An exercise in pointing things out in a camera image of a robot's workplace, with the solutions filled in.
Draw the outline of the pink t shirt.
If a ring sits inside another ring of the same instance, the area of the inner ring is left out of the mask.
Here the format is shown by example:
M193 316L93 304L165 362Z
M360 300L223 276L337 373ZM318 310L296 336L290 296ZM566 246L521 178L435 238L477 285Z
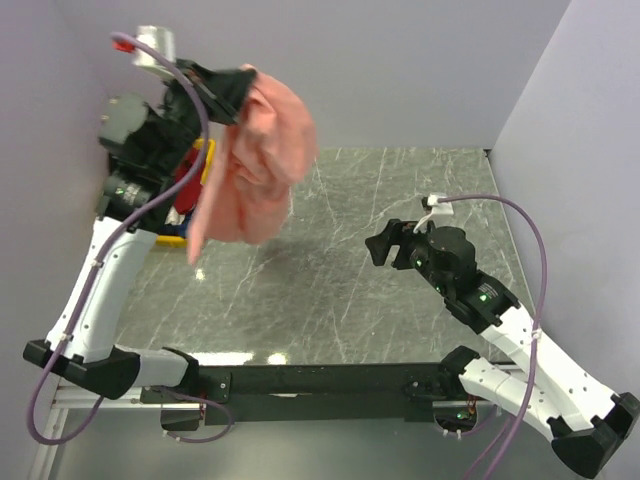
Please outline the pink t shirt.
M237 123L223 130L187 230L193 265L208 240L259 245L289 213L292 188L317 156L316 127L304 102L258 71Z

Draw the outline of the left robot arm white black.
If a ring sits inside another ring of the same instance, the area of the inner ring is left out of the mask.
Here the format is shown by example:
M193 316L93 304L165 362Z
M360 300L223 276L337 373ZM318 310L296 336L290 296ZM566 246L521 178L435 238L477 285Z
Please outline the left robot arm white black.
M118 346L121 310L177 196L175 172L209 123L235 124L257 73L209 71L179 60L204 104L203 115L177 80L166 79L159 108L137 94L110 100L98 133L110 174L103 184L84 264L47 336L29 341L24 359L111 400L133 387L164 387L176 401L200 388L199 364L175 349Z

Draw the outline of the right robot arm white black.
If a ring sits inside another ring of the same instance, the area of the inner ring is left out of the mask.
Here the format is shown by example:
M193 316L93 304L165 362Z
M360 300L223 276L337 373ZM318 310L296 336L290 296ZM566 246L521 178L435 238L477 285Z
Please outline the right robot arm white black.
M395 269L417 271L454 318L523 371L517 377L458 347L441 362L446 368L438 377L442 393L452 399L469 393L522 415L569 469L596 478L638 421L638 398L599 382L535 329L517 297L478 268L475 246L462 229L391 219L365 245L376 266L384 265L396 247Z

